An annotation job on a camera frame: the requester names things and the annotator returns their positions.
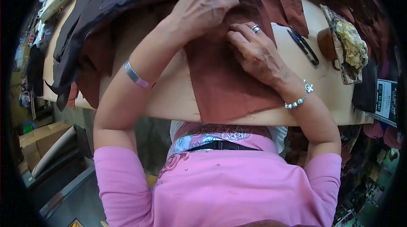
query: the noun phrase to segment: scissors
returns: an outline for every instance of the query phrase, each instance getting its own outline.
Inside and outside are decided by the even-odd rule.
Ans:
[[[297,32],[297,30],[294,29],[293,26],[290,26],[290,28],[292,32],[290,32],[290,30],[287,30],[288,33],[291,35],[291,37],[294,39],[297,45],[301,48],[304,54],[308,57],[309,61],[311,61],[313,65],[318,65],[319,64],[318,57],[312,51],[311,47],[308,45],[305,39]]]

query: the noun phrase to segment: black border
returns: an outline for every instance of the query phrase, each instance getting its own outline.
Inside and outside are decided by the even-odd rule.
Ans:
[[[30,13],[36,0],[1,0],[1,195],[0,208],[2,225],[4,226],[42,226],[38,214],[31,209],[22,181],[13,165],[10,147],[10,108],[8,102],[11,60],[18,46],[21,23]],[[389,12],[401,47],[407,53],[407,16],[405,6],[407,0],[380,0]],[[401,150],[400,163],[396,177],[385,202],[379,208],[379,214],[372,216],[372,226],[405,226],[407,222],[407,160],[406,141]]]

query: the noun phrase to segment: yellow item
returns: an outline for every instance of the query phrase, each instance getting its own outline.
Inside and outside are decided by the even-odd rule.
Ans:
[[[341,37],[346,50],[346,62],[356,69],[362,68],[367,62],[366,42],[360,38],[356,28],[350,22],[344,19],[336,19],[335,22],[336,32]]]

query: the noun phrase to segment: bracelet charm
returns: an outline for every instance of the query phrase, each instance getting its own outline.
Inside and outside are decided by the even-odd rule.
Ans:
[[[311,84],[311,85],[306,84],[306,85],[305,85],[305,90],[307,91],[307,93],[305,94],[305,96],[304,96],[303,98],[298,99],[297,102],[293,102],[293,103],[291,103],[291,104],[287,104],[287,103],[285,102],[285,103],[284,103],[284,107],[285,107],[286,109],[292,109],[292,108],[298,107],[298,105],[300,105],[301,103],[303,103],[304,99],[308,96],[308,94],[309,94],[310,92],[314,91],[314,89],[313,89],[312,87],[313,87],[312,84]]]

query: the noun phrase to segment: woman's right hand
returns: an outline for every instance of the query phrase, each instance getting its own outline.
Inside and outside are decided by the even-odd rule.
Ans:
[[[279,91],[293,72],[278,54],[274,42],[262,30],[257,33],[252,31],[255,25],[254,22],[232,24],[227,32],[227,39],[234,51],[241,52],[242,55],[235,57],[243,69]]]

